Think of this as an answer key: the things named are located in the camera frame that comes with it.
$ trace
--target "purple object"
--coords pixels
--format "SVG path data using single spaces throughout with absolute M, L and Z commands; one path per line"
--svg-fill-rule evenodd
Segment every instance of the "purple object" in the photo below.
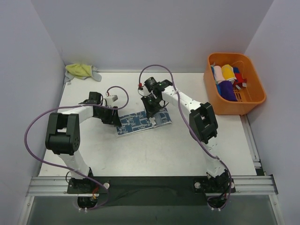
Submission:
M 219 83 L 219 87 L 221 89 L 221 96 L 224 99 L 232 102 L 238 101 L 236 100 L 236 96 L 233 92 L 233 84 L 230 81 L 222 81 Z

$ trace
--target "bolt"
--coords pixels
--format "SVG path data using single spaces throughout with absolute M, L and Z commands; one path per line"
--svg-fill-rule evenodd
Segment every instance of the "bolt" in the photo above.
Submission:
M 196 188 L 196 189 L 199 189 L 200 187 L 201 187 L 200 182 L 196 182 L 196 183 L 195 183 L 195 188 Z
M 104 186 L 106 189 L 109 189 L 109 183 L 104 183 L 103 186 Z

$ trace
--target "wire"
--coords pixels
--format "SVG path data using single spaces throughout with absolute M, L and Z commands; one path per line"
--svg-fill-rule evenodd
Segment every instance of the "wire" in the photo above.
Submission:
M 124 88 L 120 87 L 120 86 L 112 86 L 112 87 L 110 87 L 106 92 L 108 92 L 108 91 L 109 91 L 110 89 L 112 89 L 112 88 L 120 88 L 120 89 L 122 89 L 122 90 L 125 92 L 126 97 L 127 97 L 127 101 L 126 101 L 126 103 L 125 103 L 122 107 L 117 108 L 117 109 L 119 110 L 119 109 L 125 108 L 125 107 L 127 106 L 128 102 L 129 102 L 129 95 L 128 95 L 127 91 L 126 91 Z M 110 107 L 106 107 L 106 106 L 102 106 L 102 105 L 96 105 L 96 104 L 83 104 L 83 105 L 85 105 L 85 106 L 95 106 L 95 107 L 100 107 L 100 108 L 104 108 L 104 109 L 112 109 L 112 108 L 110 108 Z M 103 188 L 103 189 L 106 191 L 106 193 L 109 195 L 108 190 L 103 186 L 103 184 L 101 184 L 101 183 L 98 182 L 97 180 L 95 180 L 95 179 L 93 179 L 93 178 L 91 178 L 91 177 L 88 177 L 88 176 L 82 174 L 81 172 L 79 172 L 79 171 L 77 171 L 77 170 L 71 168 L 71 167 L 64 166 L 64 165 L 59 165 L 59 164 L 55 164 L 55 163 L 50 163 L 50 162 L 48 162 L 48 161 L 45 161 L 45 160 L 39 158 L 38 156 L 36 156 L 36 155 L 30 150 L 30 148 L 29 148 L 28 140 L 27 140 L 27 138 L 28 138 L 28 133 L 29 133 L 30 128 L 33 126 L 33 124 L 34 124 L 38 119 L 40 119 L 41 117 L 45 116 L 46 114 L 48 114 L 48 113 L 50 113 L 50 112 L 52 112 L 52 111 L 56 111 L 56 110 L 58 110 L 58 109 L 71 109 L 71 108 L 79 108 L 79 107 L 82 107 L 82 105 L 57 107 L 57 108 L 49 109 L 49 110 L 43 112 L 42 114 L 40 114 L 39 116 L 37 116 L 37 117 L 36 117 L 36 118 L 28 125 L 28 127 L 26 128 L 26 131 L 25 131 L 25 134 L 24 134 L 24 144 L 25 144 L 25 148 L 26 148 L 26 150 L 28 151 L 28 153 L 29 153 L 32 157 L 34 157 L 36 160 L 40 161 L 41 163 L 45 163 L 45 164 L 48 164 L 48 165 L 52 165 L 52 166 L 55 166 L 55 167 L 59 167 L 59 168 L 63 168 L 63 169 L 67 169 L 67 170 L 73 171 L 73 172 L 77 173 L 78 175 L 83 176 L 84 178 L 89 179 L 89 180 L 95 182 L 97 185 L 99 185 L 101 188 Z M 93 209 L 99 208 L 99 207 L 105 205 L 107 202 L 108 202 L 108 198 L 107 198 L 104 202 L 102 202 L 101 204 L 99 204 L 99 205 L 97 204 L 96 206 L 90 208 L 89 210 L 93 210 Z
M 68 174 L 69 174 L 70 172 L 71 172 L 71 171 L 68 171 L 67 174 L 66 174 L 66 177 L 65 177 L 66 182 L 67 182 L 68 184 L 70 184 L 70 183 L 69 183 L 69 181 L 67 181 L 67 176 L 68 176 Z
M 171 76 L 171 80 L 172 80 L 172 83 L 173 83 L 173 87 L 174 87 L 175 93 L 176 93 L 177 96 L 178 96 L 178 109 L 179 109 L 179 113 L 180 113 L 180 115 L 181 115 L 181 117 L 182 117 L 184 123 L 186 124 L 187 128 L 189 129 L 191 136 L 197 141 L 197 143 L 201 146 L 201 148 L 205 151 L 205 153 L 206 153 L 207 155 L 209 155 L 209 156 L 210 156 L 211 158 L 213 158 L 213 159 L 217 159 L 217 160 L 225 167 L 225 169 L 227 170 L 228 176 L 229 176 L 229 180 L 230 180 L 230 181 L 229 181 L 229 191 L 228 191 L 228 196 L 227 196 L 226 202 L 220 207 L 220 210 L 223 209 L 223 208 L 227 205 L 227 203 L 229 202 L 229 198 L 230 198 L 230 194 L 231 194 L 232 176 L 231 176 L 231 173 L 230 173 L 228 167 L 226 166 L 226 164 L 225 164 L 218 156 L 214 156 L 214 155 L 210 154 L 210 152 L 205 148 L 205 146 L 202 144 L 202 142 L 198 139 L 198 137 L 197 137 L 197 135 L 194 133 L 193 129 L 190 127 L 188 121 L 186 120 L 186 118 L 185 118 L 185 116 L 184 116 L 184 114 L 183 114 L 183 111 L 182 111 L 182 108 L 181 108 L 181 105 L 180 105 L 180 94 L 179 94 L 179 92 L 177 91 L 177 89 L 176 89 L 176 87 L 175 87 L 173 74 L 172 74 L 172 72 L 171 72 L 167 67 L 162 66 L 162 65 L 159 65 L 159 64 L 153 64 L 153 65 L 149 65 L 149 66 L 145 67 L 145 68 L 142 69 L 142 71 L 140 72 L 140 75 L 139 75 L 139 83 L 141 83 L 141 76 L 142 76 L 144 70 L 147 69 L 147 68 L 149 68 L 149 67 L 162 67 L 162 68 L 166 69 L 166 70 L 169 72 L 169 74 L 170 74 L 170 76 Z

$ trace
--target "white table surface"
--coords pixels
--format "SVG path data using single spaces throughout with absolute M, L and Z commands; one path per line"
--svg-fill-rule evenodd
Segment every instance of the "white table surface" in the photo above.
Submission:
M 101 73 L 102 81 L 89 78 L 74 79 L 67 83 L 60 106 L 76 105 L 87 99 L 90 91 L 105 94 L 119 85 L 129 93 L 129 103 L 119 115 L 143 110 L 137 93 L 139 73 Z M 142 82 L 149 77 L 157 81 L 170 79 L 168 73 L 144 73 Z M 191 98 L 207 102 L 202 73 L 174 73 L 176 87 Z M 117 106 L 124 105 L 126 96 L 119 89 Z M 79 151 L 95 176 L 204 176 L 206 175 L 203 150 L 190 136 L 178 108 L 168 105 L 172 124 L 138 134 L 117 137 L 116 128 L 90 118 L 80 124 Z M 232 175 L 256 175 L 240 116 L 216 116 L 219 157 L 227 164 Z M 47 150 L 44 160 L 64 165 L 52 151 Z M 65 176 L 67 170 L 42 164 L 40 176 Z

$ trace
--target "red object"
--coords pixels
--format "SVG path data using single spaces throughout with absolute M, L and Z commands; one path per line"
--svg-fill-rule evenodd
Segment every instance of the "red object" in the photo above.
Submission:
M 238 85 L 239 87 L 243 86 L 243 83 L 247 83 L 247 79 L 243 79 L 242 75 L 240 73 L 234 73 L 236 77 L 236 81 L 233 83 L 233 86 L 235 87 Z

